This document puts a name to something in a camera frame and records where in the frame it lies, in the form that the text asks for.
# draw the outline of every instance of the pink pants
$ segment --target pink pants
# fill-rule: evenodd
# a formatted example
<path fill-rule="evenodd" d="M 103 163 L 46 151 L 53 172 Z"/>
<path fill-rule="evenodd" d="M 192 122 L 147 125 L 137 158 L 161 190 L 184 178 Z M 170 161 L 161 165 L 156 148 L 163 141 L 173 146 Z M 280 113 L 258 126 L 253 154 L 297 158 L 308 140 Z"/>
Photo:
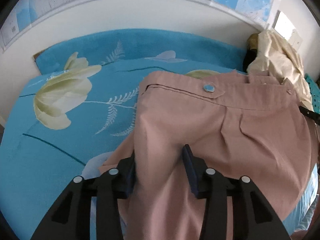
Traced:
<path fill-rule="evenodd" d="M 214 92 L 204 90 L 207 84 Z M 137 183 L 130 199 L 119 201 L 126 239 L 199 239 L 205 200 L 191 193 L 181 159 L 185 144 L 224 176 L 249 176 L 285 219 L 318 156 L 315 123 L 299 104 L 290 82 L 280 85 L 269 76 L 148 75 L 140 84 L 134 133 L 100 168 L 116 166 L 134 148 Z"/>

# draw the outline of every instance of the bed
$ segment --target bed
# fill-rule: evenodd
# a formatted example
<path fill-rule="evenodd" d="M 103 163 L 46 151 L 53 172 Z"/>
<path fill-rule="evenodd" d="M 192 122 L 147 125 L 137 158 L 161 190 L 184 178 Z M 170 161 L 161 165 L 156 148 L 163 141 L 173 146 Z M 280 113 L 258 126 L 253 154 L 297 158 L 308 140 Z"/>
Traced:
<path fill-rule="evenodd" d="M 18 238 L 29 240 L 70 180 L 80 174 L 98 175 L 97 166 L 109 156 L 106 153 L 134 129 L 143 77 L 155 70 L 241 71 L 245 53 L 243 48 L 194 34 L 143 28 L 78 37 L 38 55 L 42 75 L 20 93 L 0 147 L 0 210 Z M 88 71 L 75 71 L 73 64 L 89 65 Z M 65 89 L 70 98 L 59 97 L 59 90 Z M 52 109 L 57 111 L 54 120 L 43 114 L 41 98 L 46 92 L 68 108 Z M 290 234 L 315 200 L 317 186 L 315 167 L 300 202 L 283 222 Z"/>

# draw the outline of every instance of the silver screw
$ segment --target silver screw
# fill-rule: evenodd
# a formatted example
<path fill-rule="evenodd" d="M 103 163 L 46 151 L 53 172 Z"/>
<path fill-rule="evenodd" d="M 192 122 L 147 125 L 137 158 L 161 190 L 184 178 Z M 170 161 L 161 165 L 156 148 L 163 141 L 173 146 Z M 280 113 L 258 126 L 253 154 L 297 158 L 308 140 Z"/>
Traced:
<path fill-rule="evenodd" d="M 244 183 L 249 183 L 249 182 L 250 182 L 250 178 L 247 177 L 247 176 L 243 176 L 243 177 L 241 178 L 241 180 L 242 180 Z"/>
<path fill-rule="evenodd" d="M 208 175 L 214 175 L 216 173 L 216 171 L 212 168 L 208 168 L 205 170 L 205 172 L 208 174 Z"/>
<path fill-rule="evenodd" d="M 117 175 L 118 173 L 119 173 L 119 170 L 116 169 L 116 168 L 111 169 L 111 170 L 109 171 L 109 174 L 110 174 L 110 175 Z"/>
<path fill-rule="evenodd" d="M 76 176 L 74 179 L 73 179 L 73 182 L 74 183 L 79 183 L 83 180 L 83 178 L 81 176 Z"/>

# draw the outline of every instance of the white wall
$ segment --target white wall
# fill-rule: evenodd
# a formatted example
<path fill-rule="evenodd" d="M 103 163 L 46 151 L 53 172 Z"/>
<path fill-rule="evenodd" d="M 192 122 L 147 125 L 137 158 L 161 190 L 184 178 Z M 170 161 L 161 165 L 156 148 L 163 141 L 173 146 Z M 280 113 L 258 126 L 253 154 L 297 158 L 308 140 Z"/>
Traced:
<path fill-rule="evenodd" d="M 32 56 L 61 41 L 107 30 L 154 28 L 193 33 L 246 48 L 248 37 L 261 31 L 246 17 L 208 0 L 94 0 L 74 5 L 39 19 L 0 54 L 3 119 L 7 120 L 24 85 L 40 74 Z"/>
<path fill-rule="evenodd" d="M 320 75 L 319 25 L 302 0 L 280 0 L 275 7 L 284 12 L 303 39 L 298 52 L 303 59 L 305 72 L 316 80 Z"/>

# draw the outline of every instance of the garment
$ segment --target garment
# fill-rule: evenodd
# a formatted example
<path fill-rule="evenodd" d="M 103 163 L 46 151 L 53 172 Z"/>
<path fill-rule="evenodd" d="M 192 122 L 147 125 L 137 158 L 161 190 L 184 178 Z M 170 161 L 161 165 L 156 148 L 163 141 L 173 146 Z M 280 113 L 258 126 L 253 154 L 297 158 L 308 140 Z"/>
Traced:
<path fill-rule="evenodd" d="M 269 76 L 149 74 L 140 84 L 134 132 L 100 167 L 105 172 L 135 150 L 137 182 L 130 199 L 119 200 L 126 238 L 199 239 L 205 200 L 191 193 L 181 159 L 185 144 L 224 176 L 249 176 L 286 218 L 318 154 L 315 123 L 299 103 L 288 80 L 280 85 Z"/>
<path fill-rule="evenodd" d="M 297 51 L 277 33 L 264 30 L 258 36 L 258 55 L 248 66 L 247 72 L 268 70 L 280 83 L 289 79 L 300 100 L 311 111 L 312 98 L 304 79 L 302 59 Z"/>

